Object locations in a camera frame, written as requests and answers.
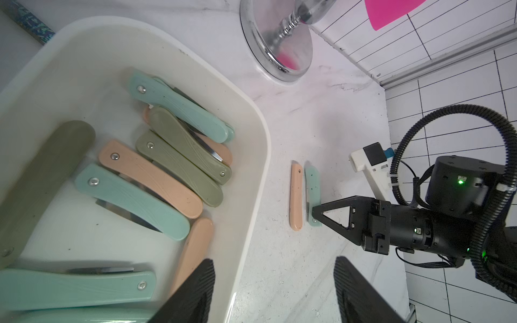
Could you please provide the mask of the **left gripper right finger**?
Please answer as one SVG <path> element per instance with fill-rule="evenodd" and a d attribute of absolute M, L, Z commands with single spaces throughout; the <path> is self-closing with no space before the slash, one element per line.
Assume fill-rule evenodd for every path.
<path fill-rule="evenodd" d="M 342 322 L 404 322 L 346 257 L 336 258 L 333 278 Z"/>

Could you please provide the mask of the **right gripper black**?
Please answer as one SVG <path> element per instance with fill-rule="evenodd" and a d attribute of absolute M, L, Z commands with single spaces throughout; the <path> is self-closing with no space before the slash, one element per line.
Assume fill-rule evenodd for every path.
<path fill-rule="evenodd" d="M 471 235 L 505 167 L 462 156 L 440 156 L 423 175 L 419 208 L 390 208 L 390 245 L 451 258 L 469 258 Z M 366 200 L 352 196 L 312 208 L 314 219 L 357 246 L 366 228 Z"/>

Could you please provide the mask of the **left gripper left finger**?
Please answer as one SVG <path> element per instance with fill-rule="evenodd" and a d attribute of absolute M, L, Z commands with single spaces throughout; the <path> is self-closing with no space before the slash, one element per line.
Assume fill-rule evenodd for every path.
<path fill-rule="evenodd" d="M 206 323 L 215 286 L 214 262 L 206 258 L 149 322 Z"/>

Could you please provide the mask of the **mint folding fruit knife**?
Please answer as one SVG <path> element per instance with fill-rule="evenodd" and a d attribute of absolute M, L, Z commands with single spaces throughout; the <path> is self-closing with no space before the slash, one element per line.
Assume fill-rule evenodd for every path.
<path fill-rule="evenodd" d="M 305 168 L 305 180 L 308 223 L 312 227 L 321 227 L 322 223 L 312 216 L 313 208 L 321 204 L 319 171 L 314 166 L 309 165 Z"/>

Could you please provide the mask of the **peach folding fruit knife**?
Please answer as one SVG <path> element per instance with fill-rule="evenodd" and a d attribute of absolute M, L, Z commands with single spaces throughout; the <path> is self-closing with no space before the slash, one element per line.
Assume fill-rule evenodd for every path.
<path fill-rule="evenodd" d="M 289 224 L 294 231 L 303 227 L 303 169 L 300 164 L 293 163 L 289 195 Z"/>

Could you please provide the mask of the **peach knife lower in box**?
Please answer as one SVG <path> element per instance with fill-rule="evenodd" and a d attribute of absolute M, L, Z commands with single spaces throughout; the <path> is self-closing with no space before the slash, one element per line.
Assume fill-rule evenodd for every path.
<path fill-rule="evenodd" d="M 213 235 L 214 224 L 211 219 L 199 218 L 194 222 L 176 268 L 170 296 L 179 289 L 205 259 Z"/>

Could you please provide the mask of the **peach knife in box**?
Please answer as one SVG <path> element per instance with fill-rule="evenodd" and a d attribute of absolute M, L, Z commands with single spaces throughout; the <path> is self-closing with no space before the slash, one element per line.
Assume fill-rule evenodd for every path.
<path fill-rule="evenodd" d="M 170 296 L 179 289 L 205 259 L 213 235 L 214 224 L 211 219 L 199 218 L 194 222 L 176 268 Z"/>
<path fill-rule="evenodd" d="M 189 219 L 203 212 L 202 200 L 189 188 L 121 142 L 109 141 L 98 154 L 100 163 L 158 194 Z"/>

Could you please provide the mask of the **mint knife in box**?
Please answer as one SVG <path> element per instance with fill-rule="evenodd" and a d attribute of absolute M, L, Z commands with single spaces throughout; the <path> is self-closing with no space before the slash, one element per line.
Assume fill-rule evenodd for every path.
<path fill-rule="evenodd" d="M 164 82 L 141 71 L 135 69 L 131 73 L 128 92 L 133 98 L 146 104 L 168 109 L 175 117 L 216 143 L 227 143 L 235 137 L 235 131 L 229 124 L 175 92 Z"/>
<path fill-rule="evenodd" d="M 156 288 L 151 271 L 61 274 L 25 269 L 1 271 L 1 309 L 77 308 L 149 301 Z"/>
<path fill-rule="evenodd" d="M 79 192 L 129 211 L 173 240 L 184 240 L 190 232 L 184 215 L 97 164 L 87 165 L 74 184 Z"/>

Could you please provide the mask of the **white plastic storage box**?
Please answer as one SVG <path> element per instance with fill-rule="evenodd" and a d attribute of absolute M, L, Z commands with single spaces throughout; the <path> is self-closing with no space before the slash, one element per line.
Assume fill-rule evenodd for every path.
<path fill-rule="evenodd" d="M 223 203 L 204 211 L 215 225 L 207 253 L 216 274 L 209 321 L 227 322 L 265 184 L 270 135 L 257 105 L 168 33 L 129 18 L 90 17 L 64 27 L 44 45 L 1 94 L 1 192 L 60 122 L 93 126 L 93 152 L 109 139 L 134 143 L 145 124 L 124 84 L 133 68 L 179 87 L 236 130 L 229 145 L 233 175 L 223 186 Z M 152 299 L 158 305 L 181 249 L 165 235 L 102 208 L 68 181 L 13 266 L 46 272 L 86 266 L 149 269 L 158 279 Z"/>

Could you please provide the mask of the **mint knife bottom in box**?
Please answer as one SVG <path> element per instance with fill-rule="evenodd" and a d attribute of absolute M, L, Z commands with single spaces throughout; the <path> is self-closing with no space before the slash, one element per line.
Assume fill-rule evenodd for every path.
<path fill-rule="evenodd" d="M 151 271 L 61 274 L 25 269 L 1 271 L 1 309 L 77 308 L 149 301 L 156 288 Z"/>

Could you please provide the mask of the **large olive knife in box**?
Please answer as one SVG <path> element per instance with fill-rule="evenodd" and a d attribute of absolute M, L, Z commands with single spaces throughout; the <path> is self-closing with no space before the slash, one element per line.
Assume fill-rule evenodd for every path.
<path fill-rule="evenodd" d="M 60 125 L 40 147 L 1 203 L 1 268 L 24 251 L 40 218 L 94 143 L 84 121 Z"/>

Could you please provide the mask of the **mint knife top in box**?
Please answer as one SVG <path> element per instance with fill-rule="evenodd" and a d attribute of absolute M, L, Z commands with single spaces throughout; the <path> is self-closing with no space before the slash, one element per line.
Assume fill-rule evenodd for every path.
<path fill-rule="evenodd" d="M 128 92 L 133 98 L 146 104 L 168 109 L 175 117 L 216 143 L 227 143 L 235 137 L 235 131 L 229 124 L 175 92 L 164 82 L 141 71 L 135 69 L 131 73 Z"/>

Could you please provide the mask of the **chrome cup holder stand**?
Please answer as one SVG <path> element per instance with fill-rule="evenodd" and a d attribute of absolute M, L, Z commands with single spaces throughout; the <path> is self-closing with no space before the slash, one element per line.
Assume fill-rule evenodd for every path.
<path fill-rule="evenodd" d="M 287 83 L 306 74 L 313 55 L 309 26 L 334 4 L 334 0 L 242 0 L 242 30 L 262 68 Z"/>

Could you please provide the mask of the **pink plastic wine glass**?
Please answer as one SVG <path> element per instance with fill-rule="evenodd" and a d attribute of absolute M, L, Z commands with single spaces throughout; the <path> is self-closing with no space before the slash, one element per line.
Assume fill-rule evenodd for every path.
<path fill-rule="evenodd" d="M 365 0 L 366 11 L 373 30 L 377 31 L 405 16 L 425 0 Z"/>

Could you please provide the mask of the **small patterned dish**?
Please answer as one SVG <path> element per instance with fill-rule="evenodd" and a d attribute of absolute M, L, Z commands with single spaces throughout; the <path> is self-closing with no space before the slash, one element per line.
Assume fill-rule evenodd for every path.
<path fill-rule="evenodd" d="M 19 1 L 5 1 L 2 12 L 42 45 L 47 44 L 55 36 L 52 28 L 47 26 Z"/>

